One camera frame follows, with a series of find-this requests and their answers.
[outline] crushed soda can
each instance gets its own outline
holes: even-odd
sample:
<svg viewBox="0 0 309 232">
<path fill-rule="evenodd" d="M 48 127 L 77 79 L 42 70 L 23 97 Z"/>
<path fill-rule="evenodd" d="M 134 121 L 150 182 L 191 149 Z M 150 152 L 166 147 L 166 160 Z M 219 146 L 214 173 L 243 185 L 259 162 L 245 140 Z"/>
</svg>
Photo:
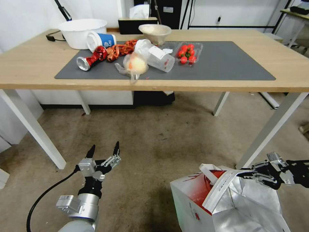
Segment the crushed soda can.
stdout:
<svg viewBox="0 0 309 232">
<path fill-rule="evenodd" d="M 103 46 L 98 46 L 92 56 L 89 57 L 77 57 L 76 63 L 77 66 L 83 70 L 88 71 L 95 63 L 101 62 L 106 59 L 107 57 L 107 50 Z"/>
</svg>

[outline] shopping bag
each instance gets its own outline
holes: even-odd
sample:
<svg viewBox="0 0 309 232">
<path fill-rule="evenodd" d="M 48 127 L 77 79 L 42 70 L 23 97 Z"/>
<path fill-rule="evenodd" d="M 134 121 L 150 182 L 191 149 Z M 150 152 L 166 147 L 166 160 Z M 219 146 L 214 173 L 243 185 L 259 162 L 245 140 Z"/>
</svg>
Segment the shopping bag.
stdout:
<svg viewBox="0 0 309 232">
<path fill-rule="evenodd" d="M 237 177 L 243 172 L 201 164 L 199 172 L 172 181 L 182 232 L 290 232 L 277 192 Z"/>
</svg>

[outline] wooden table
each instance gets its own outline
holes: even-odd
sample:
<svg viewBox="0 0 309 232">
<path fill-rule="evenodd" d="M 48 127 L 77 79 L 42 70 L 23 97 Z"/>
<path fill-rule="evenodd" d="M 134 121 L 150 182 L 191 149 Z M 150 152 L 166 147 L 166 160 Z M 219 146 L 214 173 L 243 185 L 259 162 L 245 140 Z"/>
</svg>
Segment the wooden table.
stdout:
<svg viewBox="0 0 309 232">
<path fill-rule="evenodd" d="M 286 13 L 287 17 L 297 20 L 300 24 L 297 28 L 296 33 L 294 34 L 294 37 L 291 39 L 291 42 L 287 46 L 288 48 L 291 48 L 294 44 L 295 40 L 297 39 L 299 33 L 303 29 L 305 25 L 309 25 L 309 15 L 303 15 L 291 12 L 290 9 L 283 9 L 281 12 Z"/>
<path fill-rule="evenodd" d="M 214 115 L 218 115 L 229 91 L 290 92 L 243 155 L 237 168 L 250 165 L 309 92 L 309 59 L 255 30 L 173 30 L 167 40 L 233 41 L 276 77 L 275 81 L 138 80 L 131 84 L 129 80 L 54 79 L 78 51 L 65 42 L 47 41 L 45 34 L 47 32 L 0 55 L 0 95 L 60 169 L 64 168 L 65 160 L 15 89 L 76 90 L 87 113 L 90 109 L 79 94 L 80 90 L 220 91 L 223 93 Z M 115 35 L 119 41 L 142 38 L 140 35 Z"/>
</svg>

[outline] tissue box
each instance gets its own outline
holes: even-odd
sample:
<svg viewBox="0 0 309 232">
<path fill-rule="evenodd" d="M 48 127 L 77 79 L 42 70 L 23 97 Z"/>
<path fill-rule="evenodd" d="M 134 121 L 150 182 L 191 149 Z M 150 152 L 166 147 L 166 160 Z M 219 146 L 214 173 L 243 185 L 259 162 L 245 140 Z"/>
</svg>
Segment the tissue box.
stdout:
<svg viewBox="0 0 309 232">
<path fill-rule="evenodd" d="M 118 20 L 120 34 L 142 34 L 138 27 L 142 24 L 158 24 L 156 17 L 148 19 L 120 18 Z"/>
</svg>

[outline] tan bowl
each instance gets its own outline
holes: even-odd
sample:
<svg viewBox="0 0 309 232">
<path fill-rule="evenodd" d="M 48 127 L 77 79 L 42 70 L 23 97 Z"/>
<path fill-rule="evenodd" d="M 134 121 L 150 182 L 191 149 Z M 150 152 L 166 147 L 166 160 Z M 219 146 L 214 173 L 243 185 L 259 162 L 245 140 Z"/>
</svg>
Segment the tan bowl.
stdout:
<svg viewBox="0 0 309 232">
<path fill-rule="evenodd" d="M 164 44 L 165 38 L 172 32 L 169 26 L 159 24 L 143 24 L 138 29 L 156 46 Z"/>
</svg>

